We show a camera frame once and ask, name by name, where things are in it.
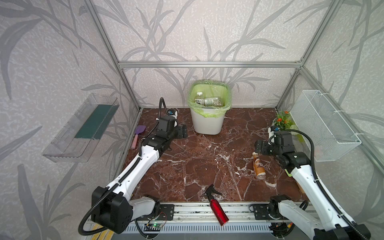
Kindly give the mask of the clear square bottle white cap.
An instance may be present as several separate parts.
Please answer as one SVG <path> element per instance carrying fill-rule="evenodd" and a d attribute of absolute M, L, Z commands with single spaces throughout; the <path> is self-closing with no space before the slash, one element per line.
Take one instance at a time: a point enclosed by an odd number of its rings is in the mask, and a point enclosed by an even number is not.
<path fill-rule="evenodd" d="M 219 97 L 211 97 L 211 98 L 205 98 L 204 105 L 205 107 L 221 108 L 224 106 L 224 103 L 221 101 Z"/>

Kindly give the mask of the white label bottle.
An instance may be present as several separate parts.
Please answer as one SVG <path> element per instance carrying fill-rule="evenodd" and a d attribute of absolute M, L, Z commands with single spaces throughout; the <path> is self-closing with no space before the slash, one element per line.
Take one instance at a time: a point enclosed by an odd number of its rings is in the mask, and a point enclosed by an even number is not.
<path fill-rule="evenodd" d="M 197 92 L 194 102 L 198 105 L 204 106 L 205 105 L 205 97 L 203 92 Z"/>

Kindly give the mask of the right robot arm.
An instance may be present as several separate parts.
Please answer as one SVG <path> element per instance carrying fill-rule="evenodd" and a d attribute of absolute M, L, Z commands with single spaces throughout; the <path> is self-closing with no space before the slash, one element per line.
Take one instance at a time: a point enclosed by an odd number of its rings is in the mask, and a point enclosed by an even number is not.
<path fill-rule="evenodd" d="M 289 220 L 311 240 L 369 240 L 370 230 L 364 224 L 357 224 L 343 210 L 318 177 L 312 139 L 298 131 L 310 142 L 311 153 L 307 156 L 296 151 L 292 133 L 293 130 L 281 131 L 277 126 L 272 126 L 269 128 L 268 141 L 258 140 L 255 151 L 278 160 L 282 169 L 302 187 L 318 217 L 314 218 L 286 195 L 271 197 L 267 207 L 269 216 L 274 220 Z"/>

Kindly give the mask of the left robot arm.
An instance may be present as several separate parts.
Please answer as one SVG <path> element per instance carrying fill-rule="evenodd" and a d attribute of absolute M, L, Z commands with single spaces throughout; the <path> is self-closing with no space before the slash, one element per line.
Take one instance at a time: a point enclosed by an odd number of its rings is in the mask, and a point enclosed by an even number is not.
<path fill-rule="evenodd" d="M 94 190 L 92 206 L 78 227 L 81 236 L 106 230 L 120 234 L 137 218 L 157 214 L 159 203 L 154 198 L 132 200 L 131 197 L 140 180 L 173 140 L 187 138 L 187 127 L 179 124 L 177 117 L 177 111 L 168 109 L 164 98 L 160 98 L 156 124 L 138 144 L 138 154 L 106 187 Z"/>

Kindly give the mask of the brown bottle near right arm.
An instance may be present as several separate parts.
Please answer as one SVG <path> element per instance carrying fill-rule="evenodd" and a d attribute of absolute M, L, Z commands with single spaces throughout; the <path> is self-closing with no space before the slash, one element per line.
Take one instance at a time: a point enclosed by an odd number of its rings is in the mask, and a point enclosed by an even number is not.
<path fill-rule="evenodd" d="M 264 180 L 266 178 L 266 172 L 264 167 L 262 166 L 261 160 L 259 158 L 259 154 L 256 152 L 252 153 L 253 155 L 253 168 L 258 180 Z"/>

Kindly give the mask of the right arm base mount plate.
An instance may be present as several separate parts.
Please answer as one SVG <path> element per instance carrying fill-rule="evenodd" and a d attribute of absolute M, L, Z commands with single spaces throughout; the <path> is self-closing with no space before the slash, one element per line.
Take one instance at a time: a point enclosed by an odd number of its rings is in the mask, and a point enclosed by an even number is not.
<path fill-rule="evenodd" d="M 255 220 L 280 220 L 278 215 L 272 216 L 269 212 L 269 204 L 251 204 L 249 211 L 254 214 Z"/>

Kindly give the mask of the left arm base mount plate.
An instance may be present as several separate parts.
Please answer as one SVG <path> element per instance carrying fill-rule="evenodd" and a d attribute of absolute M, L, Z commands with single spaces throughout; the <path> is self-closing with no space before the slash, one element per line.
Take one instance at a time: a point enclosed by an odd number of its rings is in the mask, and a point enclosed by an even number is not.
<path fill-rule="evenodd" d="M 154 217 L 159 221 L 172 221 L 174 219 L 174 204 L 158 204 L 155 205 Z"/>

